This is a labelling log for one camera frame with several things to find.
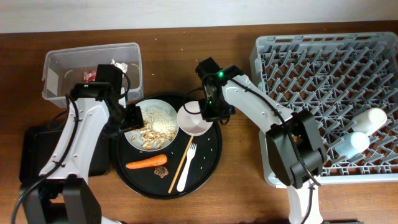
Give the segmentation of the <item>white plastic fork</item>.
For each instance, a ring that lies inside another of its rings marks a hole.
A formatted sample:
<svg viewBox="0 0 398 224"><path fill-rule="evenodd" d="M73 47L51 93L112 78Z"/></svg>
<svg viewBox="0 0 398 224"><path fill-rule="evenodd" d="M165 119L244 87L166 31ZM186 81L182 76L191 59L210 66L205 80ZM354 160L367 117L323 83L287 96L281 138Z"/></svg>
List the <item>white plastic fork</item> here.
<svg viewBox="0 0 398 224"><path fill-rule="evenodd" d="M182 174L181 174L181 176L178 180L178 184L177 184L177 190L179 192L182 192L185 189L188 172L189 172L189 168L190 168L190 163L191 163L192 159L195 157L196 149L197 149L197 145L195 143L191 143L190 147L188 148L187 154L186 154L187 160L185 162L185 166L183 168Z"/></svg>

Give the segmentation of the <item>grey plate with food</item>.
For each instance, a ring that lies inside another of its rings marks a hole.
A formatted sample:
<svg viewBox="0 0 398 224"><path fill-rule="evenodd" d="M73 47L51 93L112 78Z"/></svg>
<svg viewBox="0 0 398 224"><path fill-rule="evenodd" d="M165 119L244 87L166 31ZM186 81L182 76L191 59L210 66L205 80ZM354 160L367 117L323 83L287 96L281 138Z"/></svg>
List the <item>grey plate with food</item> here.
<svg viewBox="0 0 398 224"><path fill-rule="evenodd" d="M137 104L141 108L144 127L124 133L128 143L140 151L166 148L179 131L177 112L163 100L149 99Z"/></svg>

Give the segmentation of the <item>small white cup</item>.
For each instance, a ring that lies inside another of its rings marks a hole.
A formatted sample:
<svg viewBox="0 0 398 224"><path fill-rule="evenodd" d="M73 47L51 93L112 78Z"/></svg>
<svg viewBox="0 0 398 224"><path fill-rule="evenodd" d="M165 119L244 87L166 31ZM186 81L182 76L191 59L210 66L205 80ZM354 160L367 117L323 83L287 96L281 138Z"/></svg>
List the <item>small white cup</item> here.
<svg viewBox="0 0 398 224"><path fill-rule="evenodd" d="M373 135L387 122L387 114L380 108L371 108L353 118L356 123L354 132L361 132L367 136Z"/></svg>

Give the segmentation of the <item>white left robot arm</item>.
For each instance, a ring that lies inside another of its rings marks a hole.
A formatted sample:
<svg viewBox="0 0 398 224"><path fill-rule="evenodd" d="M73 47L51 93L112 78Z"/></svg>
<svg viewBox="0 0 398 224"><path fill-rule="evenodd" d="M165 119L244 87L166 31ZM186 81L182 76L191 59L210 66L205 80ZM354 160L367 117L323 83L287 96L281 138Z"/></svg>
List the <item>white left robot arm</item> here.
<svg viewBox="0 0 398 224"><path fill-rule="evenodd" d="M111 223L88 186L91 160L103 131L108 136L143 127L141 109L121 105L121 87L110 82L78 83L65 96L67 121L39 177L22 184L19 208L29 223Z"/></svg>

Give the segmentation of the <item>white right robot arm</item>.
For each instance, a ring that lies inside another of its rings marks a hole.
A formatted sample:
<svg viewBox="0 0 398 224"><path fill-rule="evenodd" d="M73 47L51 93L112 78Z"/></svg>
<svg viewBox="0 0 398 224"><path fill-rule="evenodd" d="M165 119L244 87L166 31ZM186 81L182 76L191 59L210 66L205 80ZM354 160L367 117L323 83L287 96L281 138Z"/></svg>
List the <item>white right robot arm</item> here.
<svg viewBox="0 0 398 224"><path fill-rule="evenodd" d="M265 135L271 172L286 186L290 223L322 223L318 202L319 176L326 150L311 112L293 112L269 98L235 65L198 65L205 98L199 101L205 121L226 124L242 111Z"/></svg>

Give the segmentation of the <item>blue plastic cup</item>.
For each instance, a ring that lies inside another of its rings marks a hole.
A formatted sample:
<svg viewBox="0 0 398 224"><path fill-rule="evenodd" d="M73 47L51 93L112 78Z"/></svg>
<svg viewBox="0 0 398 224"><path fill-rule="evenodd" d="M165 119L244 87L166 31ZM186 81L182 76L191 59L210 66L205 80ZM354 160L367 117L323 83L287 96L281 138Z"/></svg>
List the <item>blue plastic cup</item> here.
<svg viewBox="0 0 398 224"><path fill-rule="evenodd" d="M335 151L339 156L345 156L347 159L352 159L362 153L370 145L369 137L361 132L349 133L342 138L343 141L335 147Z"/></svg>

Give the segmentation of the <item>white tissue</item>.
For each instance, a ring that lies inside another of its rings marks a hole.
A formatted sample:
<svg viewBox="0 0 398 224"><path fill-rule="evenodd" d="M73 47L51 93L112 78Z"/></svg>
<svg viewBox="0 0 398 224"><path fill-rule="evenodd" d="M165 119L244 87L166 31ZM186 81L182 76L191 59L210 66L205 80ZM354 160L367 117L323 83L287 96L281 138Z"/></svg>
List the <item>white tissue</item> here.
<svg viewBox="0 0 398 224"><path fill-rule="evenodd" d="M116 62L114 59L111 60L111 64L119 68L123 73L127 73L128 64Z"/></svg>

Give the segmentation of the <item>red snack wrapper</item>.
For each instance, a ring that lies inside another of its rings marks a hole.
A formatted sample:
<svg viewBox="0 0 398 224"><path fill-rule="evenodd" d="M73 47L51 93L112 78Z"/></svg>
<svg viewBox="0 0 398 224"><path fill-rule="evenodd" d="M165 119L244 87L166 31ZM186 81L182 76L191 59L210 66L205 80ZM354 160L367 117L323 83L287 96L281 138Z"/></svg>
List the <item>red snack wrapper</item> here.
<svg viewBox="0 0 398 224"><path fill-rule="evenodd" d="M96 70L89 70L83 72L83 81L84 82L94 82L96 79Z"/></svg>

